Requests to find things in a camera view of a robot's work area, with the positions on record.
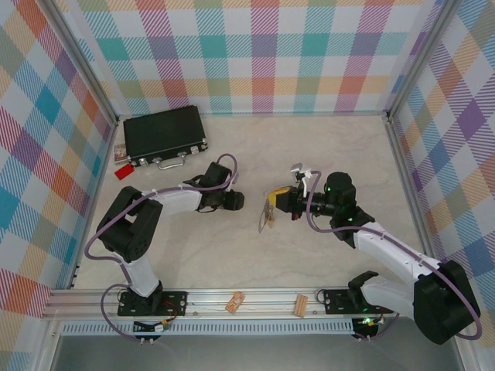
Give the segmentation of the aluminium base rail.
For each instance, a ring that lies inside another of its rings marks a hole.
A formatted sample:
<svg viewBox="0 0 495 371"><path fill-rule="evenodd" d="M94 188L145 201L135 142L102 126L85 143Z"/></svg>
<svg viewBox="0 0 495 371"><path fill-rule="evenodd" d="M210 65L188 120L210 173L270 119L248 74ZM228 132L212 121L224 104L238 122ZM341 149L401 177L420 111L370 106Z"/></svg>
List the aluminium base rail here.
<svg viewBox="0 0 495 371"><path fill-rule="evenodd" d="M128 318L158 320L165 317L120 317L118 296L124 291L113 288L107 294L100 289L91 290L55 290L50 294L43 320L84 320L102 319L106 315L110 319ZM239 291L245 299L239 309L231 314L225 306L231 299L235 289L171 289L170 291L186 291L186 313L179 319L296 319L294 316L295 301L298 294L308 297L304 319L314 318L363 318L380 315L327 315L325 307L317 298L318 288L241 288ZM402 317L413 318L413 306L408 303L409 294L387 294L385 303L375 305L392 311L382 314L386 317L397 312Z"/></svg>

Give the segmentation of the aluminium side rail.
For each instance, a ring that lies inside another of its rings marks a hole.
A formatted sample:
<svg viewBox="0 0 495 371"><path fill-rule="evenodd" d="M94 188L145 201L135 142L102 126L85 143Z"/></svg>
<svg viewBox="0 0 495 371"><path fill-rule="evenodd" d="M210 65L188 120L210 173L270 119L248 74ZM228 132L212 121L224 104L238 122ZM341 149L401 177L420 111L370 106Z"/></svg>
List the aluminium side rail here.
<svg viewBox="0 0 495 371"><path fill-rule="evenodd" d="M405 152L401 147L394 123L387 115L383 116L383 122L422 252L429 257L438 258L438 254L434 250L433 239L428 228L427 220L422 212L422 205L418 197L415 182L409 172Z"/></svg>
<svg viewBox="0 0 495 371"><path fill-rule="evenodd" d="M118 133L118 129L121 126L122 120L118 120L114 127L111 129L108 146L106 148L104 160L101 163L101 167L99 169L99 173L97 174L97 182L94 189L93 197L90 199L89 209L87 213L87 217L85 219L84 229L80 238L80 242L77 245L77 249L74 251L67 278L64 283L64 287L66 289L73 288L74 282L77 278L78 271L80 268L80 262L82 261L84 255L84 248L86 246L87 239L89 238L91 225L94 219L94 214L97 208L98 198L101 193L102 186L104 184L104 178L106 175L106 171L108 170L108 165L112 162L113 158L113 145L115 138Z"/></svg>

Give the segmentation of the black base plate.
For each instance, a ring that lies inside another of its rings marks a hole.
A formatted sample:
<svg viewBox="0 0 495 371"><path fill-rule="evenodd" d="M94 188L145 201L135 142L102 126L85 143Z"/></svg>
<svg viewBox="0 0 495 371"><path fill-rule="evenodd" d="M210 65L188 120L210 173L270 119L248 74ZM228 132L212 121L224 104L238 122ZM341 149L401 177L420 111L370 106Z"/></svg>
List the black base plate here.
<svg viewBox="0 0 495 371"><path fill-rule="evenodd" d="M120 317L183 317L186 313L186 291L162 291L144 298L133 291L122 291L118 296Z"/></svg>
<svg viewBox="0 0 495 371"><path fill-rule="evenodd" d="M325 307L327 315L382 315L392 311L369 304L362 294L349 289L322 289L317 298Z"/></svg>

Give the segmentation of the clear bag with yellow item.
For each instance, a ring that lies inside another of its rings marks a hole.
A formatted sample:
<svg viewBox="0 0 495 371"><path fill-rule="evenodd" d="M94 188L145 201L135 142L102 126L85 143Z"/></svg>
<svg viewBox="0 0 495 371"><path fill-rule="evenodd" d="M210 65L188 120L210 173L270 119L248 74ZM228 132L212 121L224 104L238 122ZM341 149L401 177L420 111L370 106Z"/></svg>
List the clear bag with yellow item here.
<svg viewBox="0 0 495 371"><path fill-rule="evenodd" d="M266 199L265 199L265 204L263 206L263 209L261 211L261 215L260 215L260 218L259 218L259 221L258 221L258 232L259 233L262 233L262 231L268 227L268 224L267 224L267 218L269 215L274 215L274 209L275 209L275 206L273 206L270 202L269 202L269 192L266 193Z"/></svg>

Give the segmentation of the black ribbed carry case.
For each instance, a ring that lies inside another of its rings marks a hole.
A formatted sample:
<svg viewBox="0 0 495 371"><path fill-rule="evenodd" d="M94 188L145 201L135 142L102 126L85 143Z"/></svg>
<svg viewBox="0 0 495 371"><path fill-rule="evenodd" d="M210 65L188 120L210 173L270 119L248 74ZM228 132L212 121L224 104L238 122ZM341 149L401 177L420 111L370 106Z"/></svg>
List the black ribbed carry case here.
<svg viewBox="0 0 495 371"><path fill-rule="evenodd" d="M127 161L134 167L157 165L208 149L206 132L198 107L189 105L169 111L129 118L123 122Z"/></svg>

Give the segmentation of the orange printed wooden piece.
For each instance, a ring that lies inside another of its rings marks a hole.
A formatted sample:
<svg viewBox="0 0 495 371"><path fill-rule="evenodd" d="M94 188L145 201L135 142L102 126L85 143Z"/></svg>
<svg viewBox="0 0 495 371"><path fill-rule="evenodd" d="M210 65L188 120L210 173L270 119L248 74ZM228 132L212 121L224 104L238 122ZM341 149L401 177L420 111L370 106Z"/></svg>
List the orange printed wooden piece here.
<svg viewBox="0 0 495 371"><path fill-rule="evenodd" d="M231 299L226 304L225 309L231 314L235 313L242 305L244 299L245 299L245 295L242 292L240 291L234 292Z"/></svg>

